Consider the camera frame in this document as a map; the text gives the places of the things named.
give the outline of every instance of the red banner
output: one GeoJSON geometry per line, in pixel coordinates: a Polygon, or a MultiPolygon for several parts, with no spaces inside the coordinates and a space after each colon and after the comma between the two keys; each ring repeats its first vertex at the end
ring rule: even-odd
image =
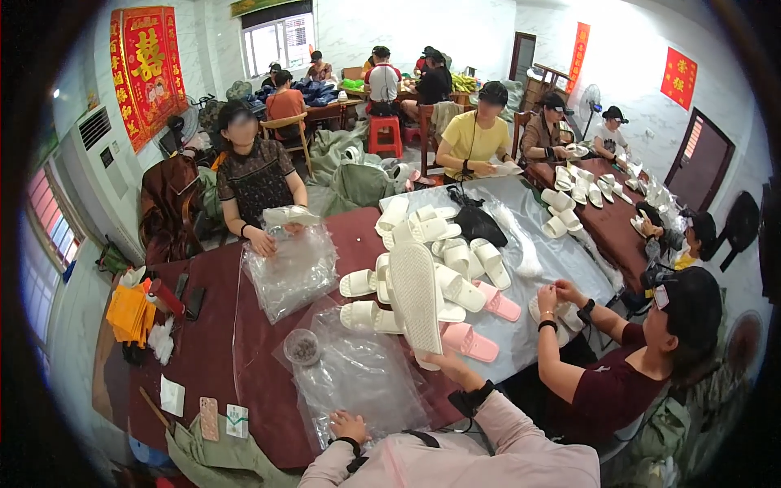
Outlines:
{"type": "Polygon", "coordinates": [[[697,64],[673,48],[667,48],[665,77],[662,78],[662,93],[687,111],[694,95],[697,80],[697,64]]]}
{"type": "Polygon", "coordinates": [[[578,22],[578,31],[575,32],[575,49],[572,51],[572,64],[569,67],[567,93],[572,93],[572,89],[575,88],[575,82],[578,80],[578,76],[580,76],[580,70],[583,68],[583,59],[586,57],[586,46],[588,45],[588,34],[590,32],[590,25],[578,22]]]}
{"type": "Polygon", "coordinates": [[[169,116],[187,108],[173,7],[114,10],[109,29],[116,101],[139,152],[169,116]]]}

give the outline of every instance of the maroon shirt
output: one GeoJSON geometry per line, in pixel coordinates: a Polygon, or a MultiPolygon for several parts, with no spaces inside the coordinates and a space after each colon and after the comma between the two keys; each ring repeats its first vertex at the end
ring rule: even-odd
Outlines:
{"type": "Polygon", "coordinates": [[[552,394],[547,417],[557,433],[568,442],[605,442],[641,416],[667,383],[645,376],[626,362],[627,356],[645,345],[643,327],[626,324],[621,347],[586,366],[572,404],[552,394]]]}

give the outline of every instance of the air conditioner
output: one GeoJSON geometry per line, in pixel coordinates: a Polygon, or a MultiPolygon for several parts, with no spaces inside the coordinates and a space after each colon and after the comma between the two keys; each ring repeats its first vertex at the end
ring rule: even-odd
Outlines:
{"type": "Polygon", "coordinates": [[[141,265],[146,254],[138,239],[141,167],[130,149],[120,151],[116,136],[105,106],[98,105],[62,139],[65,174],[59,172],[63,190],[87,225],[141,265]]]}

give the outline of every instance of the pink jacket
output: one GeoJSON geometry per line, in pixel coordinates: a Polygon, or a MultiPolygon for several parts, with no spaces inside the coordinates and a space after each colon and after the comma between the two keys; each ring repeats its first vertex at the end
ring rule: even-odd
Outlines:
{"type": "Polygon", "coordinates": [[[463,434],[431,433],[440,448],[394,434],[366,453],[368,461],[348,479],[353,460],[346,442],[331,444],[301,478],[299,488],[475,488],[501,486],[599,487],[599,458],[588,446],[548,440],[532,420],[494,391],[475,416],[491,442],[491,457],[463,434]]]}

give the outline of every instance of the maroon tablecloth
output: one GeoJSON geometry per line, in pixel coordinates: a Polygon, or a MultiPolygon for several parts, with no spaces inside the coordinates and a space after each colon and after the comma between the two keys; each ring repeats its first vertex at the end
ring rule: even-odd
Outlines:
{"type": "MultiPolygon", "coordinates": [[[[616,181],[623,184],[628,177],[604,159],[587,159],[577,162],[576,165],[591,171],[595,178],[610,173],[615,176],[616,181]]],[[[555,166],[546,162],[532,163],[526,167],[524,176],[541,191],[544,188],[553,189],[556,181],[555,166]]],[[[631,191],[626,185],[624,185],[624,194],[633,203],[643,201],[640,194],[631,191]]],[[[596,208],[590,202],[587,205],[578,204],[575,213],[583,228],[594,239],[600,253],[624,276],[627,287],[639,293],[643,290],[640,285],[640,274],[648,264],[645,240],[629,223],[629,220],[637,214],[634,206],[615,195],[613,200],[615,203],[610,203],[603,198],[603,208],[596,208]]]]}
{"type": "MultiPolygon", "coordinates": [[[[340,256],[337,261],[340,276],[373,269],[376,257],[385,252],[374,230],[379,217],[375,208],[360,208],[326,220],[340,256]]],[[[167,366],[161,366],[147,354],[140,368],[131,366],[129,375],[124,373],[129,376],[127,386],[117,383],[122,382],[122,373],[105,371],[112,419],[118,427],[129,428],[133,437],[142,443],[166,451],[162,423],[138,393],[138,388],[144,387],[159,404],[162,373],[186,388],[183,418],[164,414],[169,419],[189,426],[198,414],[200,397],[216,398],[222,415],[226,404],[240,404],[249,409],[250,433],[271,462],[278,468],[303,467],[315,454],[305,435],[292,376],[272,356],[272,351],[296,327],[306,308],[271,326],[266,314],[259,310],[253,286],[239,269],[240,258],[241,244],[235,243],[189,261],[155,267],[171,289],[176,287],[182,272],[189,273],[183,293],[185,301],[193,288],[206,288],[201,314],[195,322],[177,322],[174,326],[174,353],[167,366]],[[234,368],[241,372],[236,382],[234,368]],[[127,409],[120,404],[125,401],[127,409]]],[[[338,291],[332,297],[337,302],[344,301],[338,291]]],[[[106,369],[121,361],[117,354],[121,354],[121,348],[114,347],[106,369]]],[[[459,420],[462,416],[447,400],[456,385],[441,372],[419,371],[427,381],[424,398],[433,412],[432,427],[438,429],[459,420]]]]}

